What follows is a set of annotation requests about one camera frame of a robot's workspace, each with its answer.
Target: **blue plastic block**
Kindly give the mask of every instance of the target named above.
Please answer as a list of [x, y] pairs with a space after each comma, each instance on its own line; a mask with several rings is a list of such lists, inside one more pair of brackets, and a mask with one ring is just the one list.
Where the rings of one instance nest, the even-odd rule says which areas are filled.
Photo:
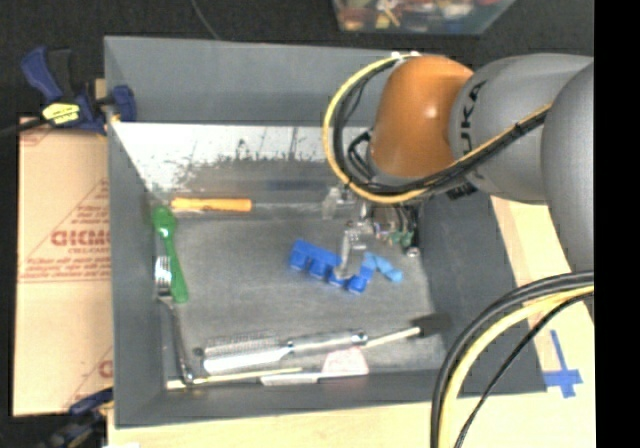
[[333, 271], [329, 272], [329, 278], [327, 282], [333, 286], [338, 286], [342, 288], [349, 281], [348, 277], [338, 277]]
[[360, 267], [360, 271], [358, 272], [358, 277], [360, 279], [366, 279], [367, 281], [369, 281], [373, 277], [373, 274], [375, 271], [376, 271], [375, 268], [369, 268], [363, 265]]
[[370, 279], [360, 277], [359, 275], [353, 276], [347, 283], [347, 290], [353, 293], [362, 293], [369, 284]]
[[377, 269], [378, 263], [376, 255], [372, 252], [365, 252], [364, 257], [362, 258], [361, 268], [362, 267], [367, 267], [373, 270]]
[[402, 278], [404, 277], [402, 274], [402, 270], [400, 270], [399, 268], [394, 268], [393, 270], [390, 270], [389, 272], [385, 273], [384, 276], [389, 281], [392, 281], [394, 283], [399, 283], [400, 281], [402, 281]]
[[296, 240], [289, 255], [289, 266], [296, 270], [308, 270], [309, 274], [320, 279], [327, 277], [329, 271], [340, 263], [337, 254], [305, 240]]
[[376, 261], [376, 269], [384, 275], [387, 275], [392, 270], [395, 270], [391, 262], [382, 256], [374, 255]]
[[309, 275], [317, 277], [318, 279], [324, 279], [332, 268], [333, 265], [328, 265], [320, 259], [311, 259], [311, 263], [309, 263]]
[[309, 264], [309, 258], [303, 252], [292, 250], [289, 255], [289, 266], [295, 270], [306, 270]]

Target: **blue clamp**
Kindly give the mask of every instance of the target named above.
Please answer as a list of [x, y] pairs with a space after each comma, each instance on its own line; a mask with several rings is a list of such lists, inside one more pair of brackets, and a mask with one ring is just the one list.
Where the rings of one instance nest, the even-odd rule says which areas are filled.
[[103, 389], [89, 395], [69, 408], [69, 415], [82, 416], [113, 400], [113, 388]]
[[117, 86], [107, 98], [96, 100], [87, 87], [76, 91], [70, 78], [71, 52], [68, 49], [48, 52], [39, 46], [20, 62], [27, 82], [44, 97], [42, 118], [57, 128], [77, 128], [106, 134], [106, 118], [99, 108], [113, 103], [122, 121], [135, 121], [136, 106], [133, 92], [126, 85]]

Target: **yellow cable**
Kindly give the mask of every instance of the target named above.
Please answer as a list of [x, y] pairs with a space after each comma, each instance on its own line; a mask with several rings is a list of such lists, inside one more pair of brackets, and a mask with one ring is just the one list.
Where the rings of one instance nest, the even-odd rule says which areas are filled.
[[384, 59], [380, 59], [380, 60], [377, 60], [376, 62], [369, 64], [368, 66], [365, 66], [357, 73], [351, 75], [351, 77], [349, 77], [349, 79], [340, 86], [340, 88], [338, 89], [336, 94], [333, 96], [333, 98], [331, 98], [331, 101], [329, 102], [329, 106], [327, 107], [327, 111], [324, 116], [324, 122], [322, 123], [322, 145], [324, 147], [324, 152], [327, 157], [327, 161], [329, 162], [329, 166], [331, 167], [333, 172], [340, 179], [340, 181], [342, 181], [345, 185], [347, 185], [356, 194], [358, 194], [361, 197], [364, 197], [365, 199], [368, 199], [369, 201], [373, 201], [376, 203], [381, 203], [381, 204], [401, 203], [403, 201], [408, 201], [409, 199], [413, 199], [414, 197], [419, 196], [420, 194], [422, 194], [423, 190], [412, 190], [411, 192], [406, 192], [404, 194], [398, 194], [394, 196], [381, 196], [379, 194], [373, 194], [367, 190], [364, 190], [359, 186], [357, 186], [355, 183], [351, 182], [351, 179], [349, 178], [349, 176], [347, 176], [342, 171], [342, 169], [340, 169], [340, 167], [338, 166], [338, 163], [335, 160], [333, 152], [331, 151], [331, 145], [329, 143], [329, 128], [331, 125], [331, 119], [342, 97], [360, 80], [362, 80], [366, 75], [386, 66], [387, 64], [393, 61], [399, 61], [399, 60], [403, 60], [411, 57], [415, 57], [415, 55], [399, 54], [399, 55], [394, 55]]
[[549, 313], [556, 306], [563, 302], [589, 293], [594, 290], [593, 285], [578, 288], [576, 290], [568, 292], [559, 292], [550, 295], [549, 297], [543, 297], [530, 304], [523, 306], [522, 308], [514, 311], [513, 313], [501, 318], [495, 324], [491, 325], [478, 339], [469, 347], [464, 356], [460, 359], [460, 362], [451, 376], [451, 380], [447, 386], [442, 402], [442, 414], [440, 416], [440, 435], [438, 437], [438, 448], [448, 448], [450, 446], [450, 422], [452, 416], [452, 402], [458, 396], [462, 383], [465, 377], [469, 373], [469, 370], [482, 351], [500, 334], [514, 326], [518, 322], [521, 322], [525, 318], [528, 318], [538, 313]]
[[[394, 55], [394, 56], [387, 57], [387, 58], [384, 58], [384, 59], [380, 59], [380, 60], [377, 60], [377, 61], [369, 64], [368, 66], [365, 66], [364, 68], [362, 68], [357, 73], [351, 75], [349, 77], [349, 79], [340, 86], [338, 91], [333, 95], [333, 98], [331, 98], [331, 101], [329, 102], [329, 105], [327, 106], [327, 111], [326, 111], [325, 116], [324, 116], [324, 121], [322, 123], [322, 146], [324, 148], [324, 152], [325, 152], [325, 155], [327, 157], [327, 162], [329, 163], [329, 166], [331, 167], [331, 169], [333, 170], [335, 175], [338, 177], [338, 179], [340, 179], [340, 181], [342, 181], [345, 185], [347, 185], [351, 190], [353, 190], [359, 196], [361, 196], [361, 197], [363, 197], [365, 199], [368, 199], [369, 201], [375, 202], [375, 203], [380, 203], [380, 204], [402, 203], [404, 201], [409, 201], [411, 199], [414, 199], [414, 198], [422, 195], [426, 191], [426, 189], [425, 188], [416, 189], [416, 190], [411, 190], [409, 192], [404, 192], [402, 194], [396, 194], [396, 195], [379, 195], [379, 194], [374, 194], [372, 192], [369, 192], [368, 190], [365, 190], [365, 189], [359, 187], [358, 185], [356, 185], [355, 183], [353, 183], [351, 181], [351, 178], [349, 176], [347, 176], [342, 171], [342, 169], [340, 169], [340, 166], [336, 162], [335, 156], [333, 155], [333, 151], [331, 150], [331, 144], [330, 144], [330, 141], [329, 141], [329, 130], [330, 130], [330, 127], [331, 127], [331, 119], [333, 118], [333, 113], [335, 112], [335, 110], [336, 110], [338, 104], [340, 103], [340, 101], [342, 100], [343, 96], [345, 94], [347, 94], [347, 92], [350, 91], [352, 87], [357, 85], [358, 82], [360, 82], [360, 80], [362, 80], [369, 73], [372, 73], [372, 72], [374, 72], [374, 71], [386, 66], [387, 64], [389, 64], [389, 63], [391, 63], [393, 61], [400, 61], [400, 60], [403, 60], [403, 59], [412, 58], [412, 57], [416, 57], [416, 56], [417, 56], [416, 54], [398, 54], [398, 55]], [[534, 117], [534, 116], [536, 116], [536, 115], [538, 115], [538, 114], [540, 114], [540, 113], [542, 113], [544, 111], [549, 110], [551, 108], [551, 105], [552, 105], [551, 103], [547, 103], [546, 105], [540, 107], [539, 109], [535, 110], [531, 114], [527, 115], [525, 118], [521, 119], [519, 121], [519, 123], [526, 122], [530, 118], [532, 118], [532, 117]], [[470, 151], [469, 153], [465, 154], [463, 157], [459, 158], [458, 160], [456, 160], [455, 162], [453, 162], [449, 166], [445, 167], [443, 169], [443, 172], [446, 171], [447, 169], [450, 169], [451, 167], [453, 167], [455, 165], [460, 164], [461, 162], [465, 162], [465, 161], [469, 160], [470, 158], [474, 157], [478, 152], [482, 151], [489, 144], [493, 143], [494, 141], [496, 141], [500, 137], [503, 137], [505, 134], [510, 132], [512, 129], [513, 129], [513, 126], [510, 126], [509, 128], [506, 128], [504, 131], [502, 131], [501, 133], [499, 133], [495, 137], [492, 137], [491, 139], [487, 140], [486, 142], [482, 143], [480, 146], [475, 148], [473, 151]], [[431, 183], [432, 182], [426, 182], [425, 185], [429, 186]]]

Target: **blue tape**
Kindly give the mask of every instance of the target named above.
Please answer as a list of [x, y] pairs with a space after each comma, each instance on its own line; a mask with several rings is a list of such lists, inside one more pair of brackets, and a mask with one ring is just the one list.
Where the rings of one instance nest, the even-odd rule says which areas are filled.
[[560, 340], [558, 339], [558, 333], [555, 330], [551, 330], [551, 339], [560, 361], [560, 370], [542, 372], [544, 382], [547, 387], [558, 386], [562, 392], [563, 398], [571, 398], [576, 396], [575, 389], [576, 384], [582, 384], [583, 380], [578, 370], [570, 370], [567, 367], [562, 348], [560, 348]]

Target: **cardboard sheet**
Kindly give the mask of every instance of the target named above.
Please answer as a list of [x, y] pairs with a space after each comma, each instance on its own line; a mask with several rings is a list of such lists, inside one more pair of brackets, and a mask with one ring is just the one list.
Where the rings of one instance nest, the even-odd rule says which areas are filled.
[[106, 139], [42, 127], [19, 158], [13, 414], [65, 412], [113, 381]]

